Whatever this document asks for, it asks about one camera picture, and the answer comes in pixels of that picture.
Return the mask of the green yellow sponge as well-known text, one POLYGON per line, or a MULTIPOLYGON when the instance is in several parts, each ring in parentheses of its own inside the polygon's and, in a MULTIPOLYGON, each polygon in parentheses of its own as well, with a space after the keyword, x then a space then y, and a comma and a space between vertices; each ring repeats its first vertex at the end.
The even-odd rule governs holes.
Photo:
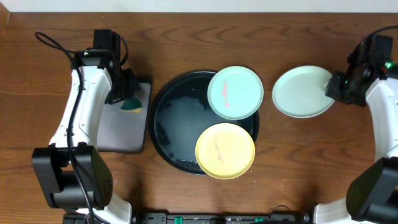
POLYGON ((142 102, 136 97, 125 99, 121 107, 123 112, 140 113, 142 110, 142 102))

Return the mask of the pale green plate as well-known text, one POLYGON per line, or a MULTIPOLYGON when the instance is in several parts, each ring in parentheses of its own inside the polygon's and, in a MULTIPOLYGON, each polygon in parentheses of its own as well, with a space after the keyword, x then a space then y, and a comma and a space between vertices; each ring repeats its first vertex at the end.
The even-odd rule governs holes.
POLYGON ((283 114, 294 118, 318 116, 335 102, 325 95, 331 77, 328 70, 314 65, 293 68, 276 81, 273 103, 283 114))

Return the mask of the light blue plate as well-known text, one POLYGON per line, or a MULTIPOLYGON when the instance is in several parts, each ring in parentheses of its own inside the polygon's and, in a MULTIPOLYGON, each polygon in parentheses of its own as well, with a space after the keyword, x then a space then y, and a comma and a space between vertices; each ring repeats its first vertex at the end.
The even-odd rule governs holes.
POLYGON ((226 67, 210 80, 207 98, 212 110, 229 120, 244 119, 254 114, 264 97, 259 76, 242 66, 226 67))

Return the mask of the yellow plate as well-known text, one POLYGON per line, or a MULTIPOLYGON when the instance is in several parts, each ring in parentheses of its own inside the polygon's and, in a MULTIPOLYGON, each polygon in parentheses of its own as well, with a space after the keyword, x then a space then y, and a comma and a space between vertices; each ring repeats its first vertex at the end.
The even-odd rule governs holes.
POLYGON ((251 135, 231 123, 210 126, 201 133, 195 145, 195 157, 200 168, 221 180, 243 175, 254 162, 255 153, 251 135))

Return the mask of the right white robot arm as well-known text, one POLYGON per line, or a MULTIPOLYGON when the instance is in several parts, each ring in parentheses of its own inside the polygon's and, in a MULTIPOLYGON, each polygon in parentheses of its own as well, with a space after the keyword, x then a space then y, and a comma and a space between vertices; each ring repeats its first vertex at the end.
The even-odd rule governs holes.
POLYGON ((397 65, 385 62, 367 89, 375 163, 349 186, 346 197, 315 207, 314 223, 397 223, 397 65))

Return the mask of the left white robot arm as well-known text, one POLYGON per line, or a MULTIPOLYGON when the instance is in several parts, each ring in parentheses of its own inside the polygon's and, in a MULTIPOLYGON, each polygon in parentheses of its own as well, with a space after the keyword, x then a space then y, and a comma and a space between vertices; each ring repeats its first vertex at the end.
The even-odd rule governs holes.
POLYGON ((77 51, 72 85, 60 126, 47 147, 37 147, 32 165, 47 204, 87 216, 86 222, 132 223, 132 204, 113 191, 113 178, 97 150, 105 104, 124 99, 126 79, 113 50, 77 51))

